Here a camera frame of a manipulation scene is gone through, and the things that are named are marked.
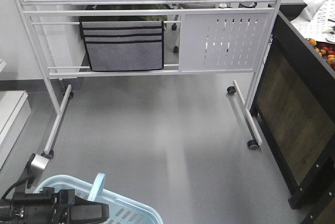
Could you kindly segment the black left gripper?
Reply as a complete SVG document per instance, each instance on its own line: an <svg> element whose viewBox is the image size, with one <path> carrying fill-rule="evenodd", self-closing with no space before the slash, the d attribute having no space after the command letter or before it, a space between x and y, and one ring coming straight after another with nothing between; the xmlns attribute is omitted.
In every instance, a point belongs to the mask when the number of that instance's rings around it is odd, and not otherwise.
<svg viewBox="0 0 335 224"><path fill-rule="evenodd" d="M1 199L1 223L103 223L109 205L75 196L73 189L43 187L39 193L14 193Z"/></svg>

